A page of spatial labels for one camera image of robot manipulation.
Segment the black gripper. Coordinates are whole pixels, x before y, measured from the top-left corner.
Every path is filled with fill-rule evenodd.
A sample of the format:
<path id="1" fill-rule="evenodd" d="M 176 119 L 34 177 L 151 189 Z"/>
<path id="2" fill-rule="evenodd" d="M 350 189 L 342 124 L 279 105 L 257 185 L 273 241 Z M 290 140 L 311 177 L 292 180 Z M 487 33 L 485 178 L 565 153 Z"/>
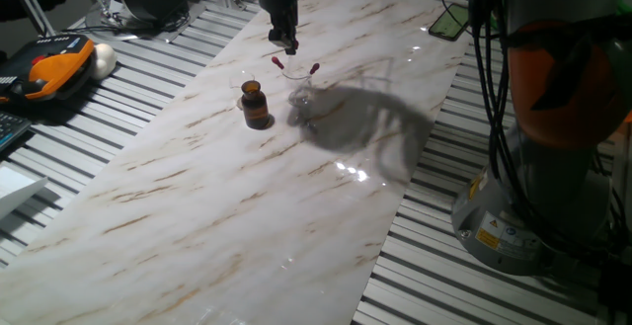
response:
<path id="1" fill-rule="evenodd" d="M 268 34 L 269 42 L 281 48 L 294 48 L 294 42 L 297 41 L 298 0 L 259 0 L 259 2 L 271 16 L 273 29 L 270 29 Z"/>

